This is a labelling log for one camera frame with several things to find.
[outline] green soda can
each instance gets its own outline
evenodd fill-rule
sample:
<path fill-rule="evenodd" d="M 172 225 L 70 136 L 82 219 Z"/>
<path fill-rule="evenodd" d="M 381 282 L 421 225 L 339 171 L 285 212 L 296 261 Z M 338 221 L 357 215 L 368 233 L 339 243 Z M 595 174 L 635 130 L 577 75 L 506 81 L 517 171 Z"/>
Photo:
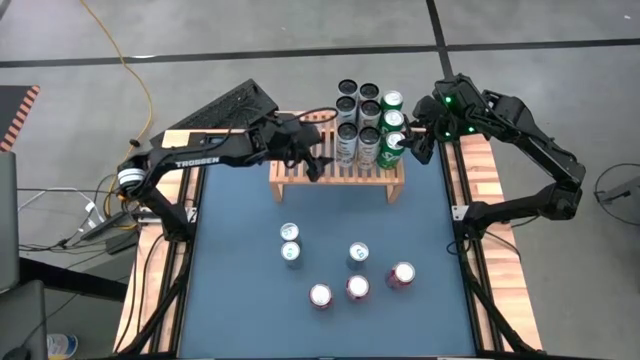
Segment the green soda can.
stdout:
<path fill-rule="evenodd" d="M 381 169 L 393 169 L 398 165 L 404 147 L 398 145 L 400 140 L 404 140 L 404 135 L 399 132 L 388 133 L 378 153 L 377 163 Z"/>
<path fill-rule="evenodd" d="M 391 90 L 384 94 L 382 101 L 380 101 L 380 106 L 382 107 L 382 111 L 402 110 L 403 102 L 402 94 L 398 91 Z"/>
<path fill-rule="evenodd" d="M 382 119 L 378 123 L 380 128 L 380 134 L 387 135 L 390 132 L 397 132 L 402 130 L 404 125 L 404 115 L 398 110 L 388 110 L 382 116 Z"/>

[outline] wire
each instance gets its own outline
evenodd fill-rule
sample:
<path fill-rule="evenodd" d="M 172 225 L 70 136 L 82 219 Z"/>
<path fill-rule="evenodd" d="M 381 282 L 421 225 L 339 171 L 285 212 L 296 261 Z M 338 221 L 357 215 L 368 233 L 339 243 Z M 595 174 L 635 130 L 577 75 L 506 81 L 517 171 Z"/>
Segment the wire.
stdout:
<path fill-rule="evenodd" d="M 630 220 L 625 220 L 621 217 L 619 217 L 618 215 L 615 215 L 613 213 L 611 213 L 611 211 L 609 211 L 604 204 L 600 201 L 600 199 L 598 198 L 598 194 L 601 193 L 600 190 L 598 190 L 598 185 L 600 185 L 600 180 L 602 180 L 602 178 L 611 170 L 622 167 L 622 166 L 631 166 L 631 167 L 640 167 L 640 164 L 637 163 L 620 163 L 620 164 L 616 164 L 613 166 L 610 166 L 609 168 L 607 168 L 605 171 L 602 172 L 602 174 L 600 174 L 600 176 L 598 176 L 598 179 L 596 180 L 596 184 L 593 187 L 593 195 L 596 197 L 596 201 L 598 202 L 598 205 L 600 205 L 600 207 L 602 208 L 602 210 L 604 210 L 605 213 L 607 213 L 607 215 L 611 216 L 612 218 L 625 223 L 627 225 L 633 225 L 633 226 L 640 226 L 640 223 L 637 222 L 633 222 Z"/>
<path fill-rule="evenodd" d="M 521 222 L 519 224 L 513 224 L 513 225 L 511 225 L 511 228 L 515 229 L 515 228 L 520 227 L 520 226 L 525 226 L 527 224 L 531 224 L 532 222 L 538 220 L 539 217 L 540 217 L 540 215 L 536 215 L 536 216 L 532 217 L 531 219 L 529 219 L 527 221 L 523 221 L 523 222 Z"/>
<path fill-rule="evenodd" d="M 61 270 L 69 270 L 69 269 L 71 269 L 71 268 L 72 268 L 72 267 L 74 267 L 74 266 L 77 266 L 77 265 L 83 264 L 83 263 L 85 263 L 85 262 L 87 262 L 87 261 L 89 261 L 89 260 L 95 259 L 95 258 L 97 258 L 98 256 L 100 256 L 100 255 L 102 255 L 102 254 L 105 254 L 106 252 L 107 252 L 106 250 L 105 250 L 105 251 L 102 251 L 100 254 L 97 254 L 97 255 L 91 256 L 91 257 L 86 258 L 86 259 L 84 259 L 84 260 L 82 260 L 82 261 L 78 261 L 77 263 L 71 264 L 71 265 L 69 265 L 69 266 L 67 266 L 66 268 L 63 268 L 63 269 L 61 269 Z M 67 306 L 67 305 L 71 302 L 71 300 L 75 299 L 75 298 L 76 298 L 76 296 L 78 296 L 78 295 L 80 295 L 80 294 L 75 294 L 75 295 L 73 295 L 73 296 L 72 296 L 71 298 L 69 298 L 69 300 L 67 300 L 64 304 L 62 304 L 61 306 L 59 306 L 59 307 L 58 307 L 54 312 L 52 312 L 51 314 L 49 314 L 49 315 L 45 316 L 44 320 L 42 320 L 42 321 L 41 321 L 41 322 L 40 322 L 40 323 L 39 323 L 35 328 L 33 328 L 33 330 L 31 330 L 31 332 L 29 332 L 29 335 L 27 335 L 27 337 L 26 337 L 26 338 L 24 339 L 24 341 L 22 342 L 22 346 L 24 346 L 24 345 L 27 343 L 27 341 L 29 341 L 29 339 L 31 339 L 31 337 L 33 336 L 33 334 L 35 334 L 35 332 L 36 332 L 36 331 L 37 331 L 37 330 L 38 330 L 38 329 L 39 329 L 39 328 L 40 328 L 44 323 L 46 323 L 46 322 L 47 322 L 47 320 L 49 320 L 52 316 L 54 316 L 55 314 L 57 314 L 58 312 L 60 312 L 60 310 L 62 310 L 65 306 Z"/>
<path fill-rule="evenodd" d="M 136 278 L 138 277 L 138 252 L 136 251 L 136 255 L 133 258 L 133 292 L 131 296 L 131 310 L 129 311 L 129 317 L 127 318 L 127 324 L 124 327 L 124 331 L 122 331 L 122 336 L 120 336 L 120 340 L 118 341 L 114 352 L 118 352 L 120 345 L 122 345 L 122 341 L 124 337 L 127 335 L 129 331 L 129 326 L 131 325 L 131 318 L 133 317 L 133 309 L 136 306 Z"/>
<path fill-rule="evenodd" d="M 145 85 L 144 81 L 142 81 L 142 78 L 140 78 L 140 76 L 138 76 L 138 74 L 135 71 L 133 71 L 133 69 L 131 67 L 129 67 L 127 62 L 124 60 L 124 56 L 122 55 L 122 52 L 120 51 L 120 48 L 118 47 L 118 44 L 113 39 L 113 36 L 109 32 L 109 30 L 107 30 L 107 28 L 104 26 L 102 21 L 98 18 L 98 16 L 96 16 L 96 14 L 93 13 L 93 11 L 91 11 L 91 8 L 89 8 L 89 5 L 87 5 L 87 3 L 84 0 L 80 0 L 80 3 L 87 10 L 89 15 L 91 15 L 91 17 L 93 17 L 93 19 L 98 23 L 98 25 L 100 26 L 100 28 L 102 29 L 104 34 L 107 36 L 107 38 L 109 38 L 109 41 L 111 42 L 111 45 L 113 45 L 113 48 L 118 53 L 118 58 L 120 58 L 120 62 L 122 63 L 122 66 L 124 66 L 124 68 L 129 73 L 131 73 L 131 75 L 133 75 L 136 78 L 136 80 L 138 80 L 138 83 L 142 87 L 142 90 L 144 90 L 145 95 L 147 96 L 147 106 L 148 106 L 149 114 L 147 116 L 147 121 L 146 121 L 144 127 L 142 128 L 142 130 L 140 130 L 140 132 L 138 133 L 138 136 L 136 136 L 136 138 L 135 138 L 136 142 L 139 142 L 140 138 L 142 138 L 142 136 L 144 136 L 144 134 L 151 127 L 151 124 L 153 122 L 153 102 L 151 101 L 151 94 L 149 93 L 149 90 L 147 89 L 147 86 Z M 124 162 L 129 157 L 129 155 L 131 154 L 131 152 L 133 151 L 134 148 L 135 147 L 133 145 L 129 146 L 129 150 L 127 150 L 127 153 L 125 154 L 125 156 L 124 156 L 124 158 L 122 159 L 121 162 Z M 109 185 L 109 192 L 110 193 L 113 192 L 113 189 L 114 189 L 115 184 L 116 184 L 116 179 L 117 179 L 117 177 L 114 177 L 113 180 L 111 181 L 111 184 Z M 107 217 L 111 216 L 111 196 L 108 196 L 107 200 L 106 200 L 105 216 L 107 216 Z M 120 228 L 133 229 L 133 228 L 135 228 L 135 225 L 129 226 L 129 227 L 125 226 L 125 227 L 120 227 Z"/>
<path fill-rule="evenodd" d="M 155 249 L 156 245 L 162 238 L 163 238 L 163 234 L 158 235 L 158 237 L 153 242 L 153 245 L 151 245 L 149 254 L 147 254 L 147 259 L 144 261 L 144 268 L 142 269 L 142 288 L 141 288 L 142 295 L 140 295 L 140 308 L 138 309 L 138 326 L 137 326 L 136 332 L 140 332 L 140 322 L 142 321 L 142 304 L 144 304 L 145 283 L 147 281 L 147 270 L 149 270 L 149 260 L 151 260 L 151 256 L 153 255 L 153 250 Z"/>
<path fill-rule="evenodd" d="M 294 117 L 292 117 L 291 119 L 285 119 L 285 120 L 280 120 L 283 122 L 289 122 L 289 121 L 294 121 L 294 120 L 300 120 L 305 116 L 311 115 L 311 114 L 315 114 L 317 112 L 322 112 L 322 111 L 333 111 L 333 116 L 330 116 L 327 119 L 324 120 L 318 120 L 318 121 L 305 121 L 304 124 L 324 124 L 326 122 L 329 122 L 333 119 L 335 119 L 336 117 L 338 117 L 338 110 L 336 108 L 333 107 L 321 107 L 321 108 L 316 108 L 316 109 L 312 109 L 312 110 L 307 110 L 305 112 L 302 112 Z"/>
<path fill-rule="evenodd" d="M 103 194 L 108 194 L 109 192 L 106 190 L 84 190 L 84 189 L 78 189 L 78 190 L 67 190 L 67 189 L 56 189 L 56 188 L 17 188 L 17 191 L 24 191 L 24 192 L 36 192 L 36 191 L 46 191 L 46 192 L 83 192 L 83 193 L 91 193 L 91 192 L 98 192 L 98 193 L 103 193 Z"/>
<path fill-rule="evenodd" d="M 508 247 L 509 249 L 511 249 L 514 253 L 516 253 L 516 255 L 518 255 L 518 259 L 520 261 L 522 261 L 522 256 L 520 255 L 520 250 L 518 250 L 518 248 L 516 248 L 515 246 L 513 246 L 512 243 L 508 242 L 507 240 L 501 238 L 500 236 L 490 232 L 490 231 L 485 231 L 487 234 L 493 236 L 493 238 L 495 240 L 498 240 L 499 243 L 502 243 L 504 246 Z"/>
<path fill-rule="evenodd" d="M 67 188 L 67 187 L 57 187 L 57 188 L 50 188 L 50 189 L 45 189 L 40 191 L 39 193 L 37 193 L 36 195 L 32 196 L 31 198 L 29 198 L 29 200 L 25 201 L 24 203 L 22 203 L 22 205 L 18 206 L 18 212 L 20 212 L 22 209 L 24 209 L 27 205 L 31 204 L 32 202 L 38 200 L 42 195 L 46 194 L 47 192 L 51 191 L 51 190 L 65 190 L 65 191 L 72 191 L 75 193 L 78 193 L 80 196 L 82 196 L 85 200 L 87 200 L 89 203 L 93 204 L 94 208 L 95 208 L 95 203 L 91 200 L 90 197 L 88 197 L 86 194 L 84 194 L 83 192 L 81 192 L 80 190 L 76 189 L 76 188 Z M 96 212 L 98 212 L 98 216 L 102 219 L 102 216 L 100 215 L 100 212 L 98 211 L 98 209 L 95 209 Z"/>

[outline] black keyboard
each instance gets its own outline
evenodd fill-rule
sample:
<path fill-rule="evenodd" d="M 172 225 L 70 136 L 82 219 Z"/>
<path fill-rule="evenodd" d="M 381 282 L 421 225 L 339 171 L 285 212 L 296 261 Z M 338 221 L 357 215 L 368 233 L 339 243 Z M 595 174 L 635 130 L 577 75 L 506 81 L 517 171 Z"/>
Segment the black keyboard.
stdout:
<path fill-rule="evenodd" d="M 253 79 L 249 79 L 169 129 L 244 129 L 276 110 L 278 105 Z M 154 147 L 161 146 L 163 134 L 151 139 Z"/>

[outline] wooden rack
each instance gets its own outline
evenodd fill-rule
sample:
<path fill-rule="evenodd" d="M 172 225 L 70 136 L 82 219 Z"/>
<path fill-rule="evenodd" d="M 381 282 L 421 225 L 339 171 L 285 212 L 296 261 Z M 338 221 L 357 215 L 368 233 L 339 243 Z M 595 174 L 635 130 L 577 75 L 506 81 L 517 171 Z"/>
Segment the wooden rack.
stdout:
<path fill-rule="evenodd" d="M 301 118 L 301 121 L 322 121 L 328 119 L 332 112 L 319 112 Z M 323 135 L 322 143 L 312 148 L 314 156 L 335 156 L 335 121 L 316 125 Z M 335 162 L 325 167 L 325 174 L 312 183 L 307 175 L 307 166 L 301 162 L 293 169 L 288 169 L 282 161 L 272 161 L 269 171 L 269 186 L 275 201 L 282 202 L 285 185 L 373 185 L 384 186 L 387 202 L 392 204 L 404 188 L 404 164 L 402 159 L 392 170 L 383 170 L 374 166 L 372 170 L 359 169 L 355 163 L 351 168 L 341 168 Z"/>

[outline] floor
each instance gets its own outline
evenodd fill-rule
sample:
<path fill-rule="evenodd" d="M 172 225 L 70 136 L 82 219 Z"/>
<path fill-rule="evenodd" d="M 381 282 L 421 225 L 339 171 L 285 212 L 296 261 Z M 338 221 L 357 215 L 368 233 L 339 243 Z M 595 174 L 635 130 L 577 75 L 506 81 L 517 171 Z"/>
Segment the floor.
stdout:
<path fill-rule="evenodd" d="M 172 62 L 148 58 L 134 65 L 154 101 L 151 135 L 247 78 L 254 78 L 281 109 L 331 104 L 336 83 L 345 77 L 397 89 L 411 107 L 442 78 L 441 60 L 448 58 L 454 72 L 470 75 L 479 87 L 519 96 L 538 125 L 587 167 L 585 194 L 573 221 L 537 220 L 516 229 L 544 348 L 555 354 L 638 358 L 640 267 L 635 259 L 640 231 L 608 217 L 592 195 L 607 167 L 637 162 L 640 41 L 616 40 L 640 33 L 637 1 L 436 0 L 448 45 L 439 53 L 433 45 L 442 45 L 442 39 L 434 35 L 422 0 L 87 3 L 125 55 L 199 54 L 174 56 Z M 0 16 L 0 81 L 42 88 L 14 147 L 19 186 L 93 189 L 142 127 L 144 94 L 120 65 L 86 60 L 115 60 L 115 53 L 78 1 L 3 4 L 8 6 Z M 301 57 L 269 52 L 309 48 L 334 50 L 330 56 L 310 51 Z M 361 55 L 347 55 L 354 48 Z M 221 53 L 233 54 L 219 60 Z M 51 61 L 56 59 L 80 60 Z M 492 145 L 508 198 L 549 183 L 524 155 L 505 144 Z M 601 185 L 638 175 L 635 170 L 617 169 Z M 30 195 L 22 193 L 19 200 Z M 47 194 L 24 209 L 21 241 L 51 244 L 69 236 L 86 214 L 80 199 Z M 640 221 L 631 205 L 625 199 L 611 210 Z M 68 266 L 88 255 L 29 256 Z M 99 265 L 101 275 L 118 278 L 130 263 L 127 254 L 103 256 L 77 269 Z M 48 296 L 48 306 L 54 297 Z M 120 305 L 85 298 L 72 304 L 51 320 L 51 329 L 88 338 L 85 349 L 96 352 L 83 356 L 105 355 Z"/>

